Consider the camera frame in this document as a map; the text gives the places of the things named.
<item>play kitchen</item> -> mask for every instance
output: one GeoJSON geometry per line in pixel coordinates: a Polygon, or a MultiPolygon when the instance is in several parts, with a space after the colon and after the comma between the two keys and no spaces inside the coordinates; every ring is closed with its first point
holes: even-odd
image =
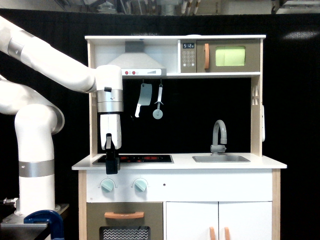
{"type": "MultiPolygon", "coordinates": [[[[118,64],[124,79],[148,79],[138,83],[137,119],[150,105],[151,79],[250,78],[251,134],[250,152],[228,152],[228,126],[212,119],[208,152],[120,154],[118,173],[106,174],[91,94],[90,155],[72,167],[79,172],[80,240],[280,239],[280,169],[287,166],[262,155],[265,37],[86,36],[91,68],[118,64]]],[[[162,87],[155,119],[166,117],[162,87]]]]}

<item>oven window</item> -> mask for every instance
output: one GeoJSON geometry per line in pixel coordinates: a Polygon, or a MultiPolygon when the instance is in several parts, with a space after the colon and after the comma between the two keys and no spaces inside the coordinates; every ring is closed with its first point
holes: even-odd
{"type": "Polygon", "coordinates": [[[245,59],[245,46],[217,46],[215,48],[216,66],[244,66],[245,59]]]}
{"type": "Polygon", "coordinates": [[[150,240],[149,226],[102,226],[99,240],[150,240]]]}

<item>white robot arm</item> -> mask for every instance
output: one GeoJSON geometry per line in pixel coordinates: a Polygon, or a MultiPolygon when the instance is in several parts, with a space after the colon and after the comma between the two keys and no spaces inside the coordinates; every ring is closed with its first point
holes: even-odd
{"type": "Polygon", "coordinates": [[[107,174],[116,174],[119,164],[114,150],[121,147],[119,113],[123,112],[121,69],[115,65],[89,68],[59,52],[45,41],[0,16],[0,51],[28,65],[68,89],[97,92],[101,147],[107,151],[107,174]]]}
{"type": "MultiPolygon", "coordinates": [[[[106,150],[106,172],[116,174],[120,165],[115,150],[122,144],[119,116],[123,112],[121,69],[114,65],[91,69],[1,16],[0,51],[68,89],[83,93],[97,92],[101,147],[106,150]]],[[[1,75],[0,113],[16,115],[21,214],[55,209],[51,135],[63,128],[63,113],[30,87],[10,82],[1,75]]]]}
{"type": "Polygon", "coordinates": [[[52,135],[65,124],[63,113],[32,88],[0,75],[0,113],[15,115],[19,156],[19,207],[26,216],[54,210],[55,171],[52,135]]]}

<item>knob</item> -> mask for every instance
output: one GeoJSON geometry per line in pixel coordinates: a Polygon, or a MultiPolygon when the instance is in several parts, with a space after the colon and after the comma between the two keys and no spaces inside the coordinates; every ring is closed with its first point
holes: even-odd
{"type": "Polygon", "coordinates": [[[111,192],[114,189],[114,187],[114,181],[112,181],[111,179],[105,179],[101,182],[101,189],[106,193],[111,192]]]}
{"type": "Polygon", "coordinates": [[[147,188],[147,181],[143,178],[138,178],[133,183],[135,190],[138,192],[144,192],[147,188]]]}

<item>cabinet handle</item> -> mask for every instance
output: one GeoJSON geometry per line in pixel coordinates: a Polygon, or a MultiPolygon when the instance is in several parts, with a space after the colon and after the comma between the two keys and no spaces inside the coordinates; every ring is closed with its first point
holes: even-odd
{"type": "Polygon", "coordinates": [[[141,219],[145,216],[143,211],[137,211],[135,213],[114,213],[106,212],[104,217],[106,219],[141,219]]]}
{"type": "Polygon", "coordinates": [[[230,240],[229,228],[225,227],[224,232],[225,232],[225,240],[230,240]]]}
{"type": "Polygon", "coordinates": [[[210,227],[210,240],[216,240],[215,229],[213,226],[210,227]]]}
{"type": "Polygon", "coordinates": [[[205,53],[204,69],[209,69],[209,43],[204,44],[204,53],[205,53]]]}

